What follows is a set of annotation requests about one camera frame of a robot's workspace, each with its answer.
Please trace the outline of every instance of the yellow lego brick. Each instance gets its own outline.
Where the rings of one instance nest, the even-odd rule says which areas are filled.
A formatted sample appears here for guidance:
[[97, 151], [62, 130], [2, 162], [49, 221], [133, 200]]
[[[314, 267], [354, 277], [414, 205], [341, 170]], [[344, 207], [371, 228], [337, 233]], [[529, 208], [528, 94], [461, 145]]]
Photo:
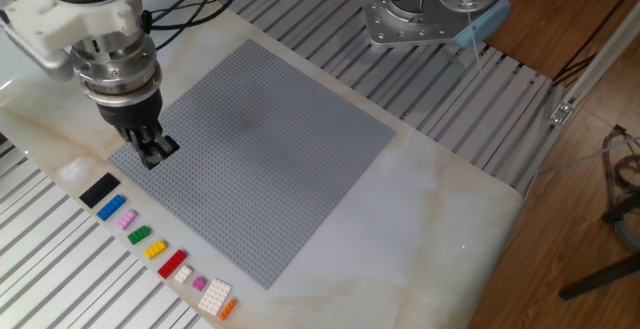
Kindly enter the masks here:
[[147, 258], [153, 259], [156, 255], [162, 253], [163, 250], [167, 249], [167, 244], [165, 244], [162, 240], [158, 240], [155, 244], [147, 248], [144, 253], [147, 255]]

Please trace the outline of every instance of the red lego brick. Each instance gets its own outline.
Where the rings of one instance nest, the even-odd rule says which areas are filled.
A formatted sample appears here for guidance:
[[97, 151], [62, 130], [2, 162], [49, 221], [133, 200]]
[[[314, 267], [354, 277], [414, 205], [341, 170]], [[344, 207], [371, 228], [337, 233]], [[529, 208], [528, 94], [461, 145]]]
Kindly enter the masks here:
[[167, 260], [166, 263], [164, 263], [162, 268], [158, 270], [158, 274], [160, 274], [161, 277], [167, 279], [169, 275], [171, 275], [171, 273], [173, 273], [173, 271], [176, 270], [176, 268], [180, 266], [180, 264], [182, 264], [182, 261], [186, 257], [187, 254], [185, 254], [185, 252], [183, 252], [182, 250], [178, 250], [175, 254], [173, 254], [171, 258], [169, 258], [169, 260]]

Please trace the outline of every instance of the blue lego brick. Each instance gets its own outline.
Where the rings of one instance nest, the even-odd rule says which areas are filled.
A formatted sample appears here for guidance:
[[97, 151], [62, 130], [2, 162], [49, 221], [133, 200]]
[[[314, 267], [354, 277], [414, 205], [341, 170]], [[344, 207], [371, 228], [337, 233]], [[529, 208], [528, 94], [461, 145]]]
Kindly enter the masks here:
[[125, 199], [120, 195], [116, 195], [111, 201], [107, 203], [100, 211], [96, 214], [98, 218], [102, 219], [102, 221], [106, 221], [109, 219], [111, 214], [115, 213], [118, 208], [124, 204]]

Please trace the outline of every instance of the black lego brick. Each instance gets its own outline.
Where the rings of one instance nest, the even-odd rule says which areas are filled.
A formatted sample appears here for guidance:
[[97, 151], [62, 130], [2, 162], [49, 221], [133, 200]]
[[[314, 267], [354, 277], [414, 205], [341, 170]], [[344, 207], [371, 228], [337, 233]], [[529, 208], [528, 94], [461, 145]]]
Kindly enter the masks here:
[[89, 208], [93, 208], [118, 185], [120, 185], [120, 181], [111, 175], [111, 173], [107, 173], [93, 184], [89, 190], [84, 192], [84, 194], [80, 196], [80, 200], [87, 204]]

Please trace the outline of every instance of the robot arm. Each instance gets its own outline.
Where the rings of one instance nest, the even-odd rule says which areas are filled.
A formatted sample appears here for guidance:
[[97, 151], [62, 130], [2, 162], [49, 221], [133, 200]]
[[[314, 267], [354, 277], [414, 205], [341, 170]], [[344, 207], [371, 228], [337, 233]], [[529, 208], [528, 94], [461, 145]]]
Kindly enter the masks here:
[[75, 73], [105, 121], [152, 169], [179, 146], [158, 122], [162, 72], [142, 10], [142, 0], [18, 0], [0, 23], [51, 78]]

